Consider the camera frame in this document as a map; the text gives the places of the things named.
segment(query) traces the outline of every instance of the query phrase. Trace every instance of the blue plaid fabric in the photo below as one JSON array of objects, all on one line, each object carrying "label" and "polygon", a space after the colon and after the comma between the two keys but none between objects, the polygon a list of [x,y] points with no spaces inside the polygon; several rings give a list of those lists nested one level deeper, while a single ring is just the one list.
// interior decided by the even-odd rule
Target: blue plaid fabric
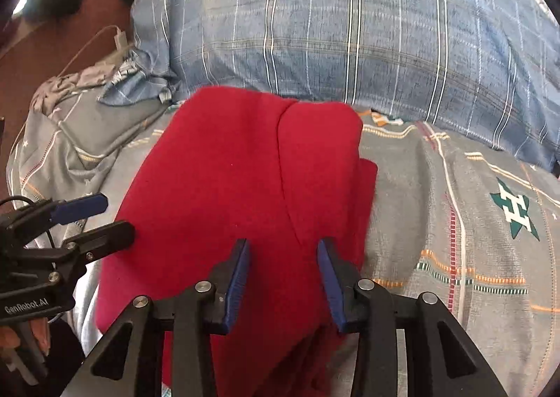
[{"label": "blue plaid fabric", "polygon": [[551,170],[558,24],[535,0],[136,0],[138,73],[100,101],[209,84],[371,107]]}]

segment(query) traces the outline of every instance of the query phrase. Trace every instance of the black cable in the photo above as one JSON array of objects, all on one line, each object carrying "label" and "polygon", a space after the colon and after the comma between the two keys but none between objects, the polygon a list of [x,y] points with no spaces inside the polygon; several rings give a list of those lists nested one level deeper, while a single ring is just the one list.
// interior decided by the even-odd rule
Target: black cable
[{"label": "black cable", "polygon": [[[7,202],[10,202],[10,201],[23,201],[23,202],[26,202],[27,204],[29,204],[30,206],[33,206],[35,204],[35,201],[29,199],[27,196],[13,195],[13,196],[10,196],[10,197],[0,201],[0,206],[4,205],[4,204],[6,204]],[[48,229],[47,229],[47,237],[49,238],[51,248],[54,249],[55,248],[54,247],[54,240],[53,240],[52,235],[50,234],[50,230],[48,230]]]}]

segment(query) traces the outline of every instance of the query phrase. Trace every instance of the metal screw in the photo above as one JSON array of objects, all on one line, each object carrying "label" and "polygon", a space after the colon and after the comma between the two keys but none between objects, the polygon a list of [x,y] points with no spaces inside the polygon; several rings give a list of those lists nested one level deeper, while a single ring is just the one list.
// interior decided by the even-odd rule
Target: metal screw
[{"label": "metal screw", "polygon": [[61,275],[56,271],[51,272],[49,274],[49,282],[51,282],[51,283],[56,283],[60,279],[61,279]]},{"label": "metal screw", "polygon": [[438,297],[433,293],[424,293],[422,294],[422,300],[427,304],[434,305],[438,299]]},{"label": "metal screw", "polygon": [[138,296],[132,301],[132,305],[136,308],[146,307],[148,305],[148,298],[146,296]]},{"label": "metal screw", "polygon": [[358,282],[358,288],[360,288],[361,290],[364,290],[364,291],[373,290],[374,287],[375,287],[375,284],[374,284],[373,280],[360,279],[360,281]]},{"label": "metal screw", "polygon": [[212,283],[206,280],[199,281],[196,285],[194,285],[194,289],[197,290],[199,293],[205,293],[206,291],[210,291],[210,288],[212,288]]}]

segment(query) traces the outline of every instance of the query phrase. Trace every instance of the red dashed stripe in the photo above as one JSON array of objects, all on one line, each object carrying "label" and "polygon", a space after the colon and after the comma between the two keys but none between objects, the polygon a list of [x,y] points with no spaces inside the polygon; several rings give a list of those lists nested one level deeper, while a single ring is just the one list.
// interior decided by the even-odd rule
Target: red dashed stripe
[{"label": "red dashed stripe", "polygon": [[447,308],[451,312],[453,310],[453,299],[455,296],[455,279],[457,277],[457,267],[455,266],[455,245],[456,245],[456,214],[452,207],[450,207],[450,223],[449,223],[449,249],[451,255],[451,271],[450,271],[450,283],[449,283],[449,296],[447,297]]}]

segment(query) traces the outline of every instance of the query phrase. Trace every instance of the red folded cloth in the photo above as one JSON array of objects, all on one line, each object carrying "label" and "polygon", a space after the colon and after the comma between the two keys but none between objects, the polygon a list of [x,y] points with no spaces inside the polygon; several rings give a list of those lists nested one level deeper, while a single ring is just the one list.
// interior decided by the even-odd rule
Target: red folded cloth
[{"label": "red folded cloth", "polygon": [[[179,294],[247,238],[237,323],[212,337],[220,397],[327,395],[332,324],[317,243],[361,266],[377,166],[359,158],[362,122],[341,103],[203,88],[177,111],[121,205],[134,245],[103,261],[97,326],[132,298]],[[170,384],[170,335],[163,381]]]}]

